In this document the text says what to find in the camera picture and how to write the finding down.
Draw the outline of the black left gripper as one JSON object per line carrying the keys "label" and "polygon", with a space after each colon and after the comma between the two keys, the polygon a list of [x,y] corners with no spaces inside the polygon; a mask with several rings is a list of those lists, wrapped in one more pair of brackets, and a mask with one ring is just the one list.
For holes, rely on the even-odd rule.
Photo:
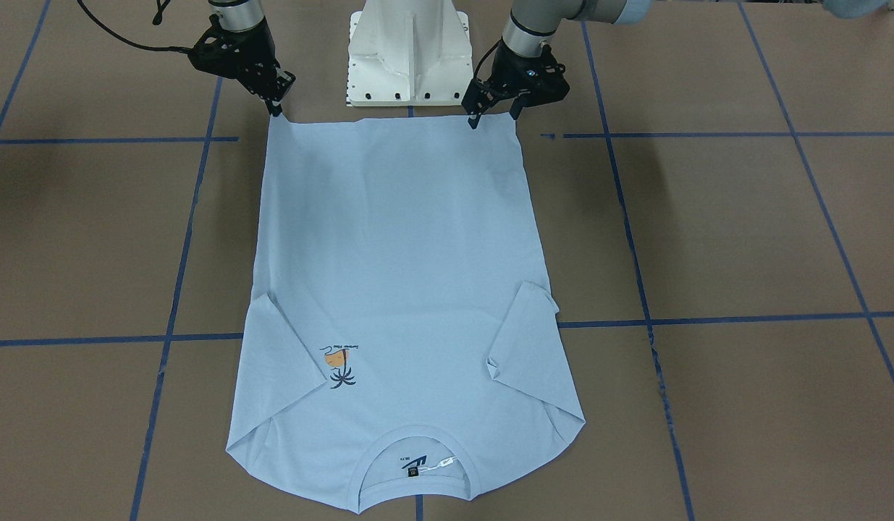
{"label": "black left gripper", "polygon": [[475,130],[484,112],[503,100],[513,100],[510,116],[517,121],[525,108],[565,99],[571,89],[565,72],[549,44],[539,44],[536,57],[524,57],[497,41],[476,65],[464,93],[468,125]]}

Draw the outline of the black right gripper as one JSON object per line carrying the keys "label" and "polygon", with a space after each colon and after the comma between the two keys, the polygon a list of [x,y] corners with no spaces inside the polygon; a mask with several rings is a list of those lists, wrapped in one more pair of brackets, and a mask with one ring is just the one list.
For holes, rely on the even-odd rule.
{"label": "black right gripper", "polygon": [[228,30],[217,14],[209,21],[211,26],[189,50],[189,62],[201,72],[238,80],[249,93],[264,98],[271,117],[280,116],[295,76],[276,59],[268,21],[261,19],[242,32]]}

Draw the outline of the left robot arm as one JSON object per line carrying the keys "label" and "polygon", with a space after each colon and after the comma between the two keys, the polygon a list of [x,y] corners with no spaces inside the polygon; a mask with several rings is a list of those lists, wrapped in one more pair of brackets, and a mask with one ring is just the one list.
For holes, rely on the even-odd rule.
{"label": "left robot arm", "polygon": [[593,56],[615,137],[894,135],[887,1],[516,1],[502,50],[565,22],[611,36]]}

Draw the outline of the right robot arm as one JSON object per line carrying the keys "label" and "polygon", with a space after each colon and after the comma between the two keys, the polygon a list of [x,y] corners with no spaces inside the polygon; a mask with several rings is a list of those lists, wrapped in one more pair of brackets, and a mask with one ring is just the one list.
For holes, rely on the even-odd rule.
{"label": "right robot arm", "polygon": [[142,51],[186,56],[194,69],[219,78],[236,80],[262,102],[271,117],[282,115],[282,99],[294,85],[295,76],[276,59],[274,39],[261,1],[208,1],[209,27],[194,46],[147,46],[116,33],[86,3],[80,10],[97,27],[119,42]]}

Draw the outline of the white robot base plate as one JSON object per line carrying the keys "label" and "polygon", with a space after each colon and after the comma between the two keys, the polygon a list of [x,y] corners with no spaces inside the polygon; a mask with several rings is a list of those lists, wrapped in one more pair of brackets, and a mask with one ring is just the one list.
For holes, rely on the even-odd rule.
{"label": "white robot base plate", "polygon": [[473,49],[468,15],[454,2],[367,1],[348,29],[348,106],[460,105]]}

